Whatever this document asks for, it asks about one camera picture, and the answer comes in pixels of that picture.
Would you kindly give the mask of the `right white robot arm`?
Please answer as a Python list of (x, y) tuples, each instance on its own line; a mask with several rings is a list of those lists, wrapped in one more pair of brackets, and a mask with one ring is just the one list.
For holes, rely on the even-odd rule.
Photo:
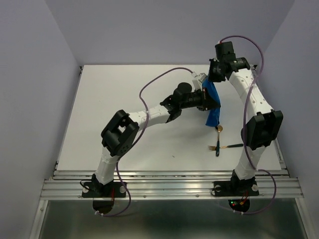
[(283, 121), (283, 113), (267, 103), (245, 58), (235, 55), (232, 42), (215, 45), (216, 57), (210, 60), (208, 80), (228, 80), (244, 104), (241, 138), (244, 146), (241, 157), (228, 181), (214, 182), (214, 196), (257, 196), (259, 194), (255, 174), (257, 166)]

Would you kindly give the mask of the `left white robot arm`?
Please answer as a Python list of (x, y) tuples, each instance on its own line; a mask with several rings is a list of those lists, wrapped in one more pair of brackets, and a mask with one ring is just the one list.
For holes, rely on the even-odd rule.
[(146, 107), (144, 111), (135, 113), (117, 111), (101, 132), (103, 151), (98, 169), (83, 187), (96, 197), (117, 194), (121, 185), (114, 182), (114, 171), (121, 157), (136, 144), (147, 127), (169, 123), (188, 108), (209, 111), (206, 125), (217, 127), (221, 103), (215, 85), (204, 81), (193, 90), (189, 83), (183, 82), (173, 94), (153, 108)]

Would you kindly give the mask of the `blue cloth napkin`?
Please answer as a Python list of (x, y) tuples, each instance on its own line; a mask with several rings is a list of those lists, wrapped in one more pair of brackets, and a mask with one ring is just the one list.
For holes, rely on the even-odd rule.
[(220, 124), (220, 98), (217, 92), (217, 89), (213, 82), (210, 82), (208, 79), (202, 83), (202, 87), (205, 88), (209, 96), (209, 103), (207, 104), (209, 108), (209, 115), (206, 121), (206, 126), (216, 127)]

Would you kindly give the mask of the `gold spoon green handle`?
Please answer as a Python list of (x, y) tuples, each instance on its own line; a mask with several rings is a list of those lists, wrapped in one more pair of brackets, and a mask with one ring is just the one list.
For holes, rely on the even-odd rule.
[(220, 133), (222, 132), (223, 130), (223, 127), (221, 125), (218, 125), (215, 127), (215, 129), (217, 130), (217, 145), (216, 145), (216, 148), (215, 148), (215, 151), (216, 151), (216, 157), (219, 157), (219, 154), (220, 154)]

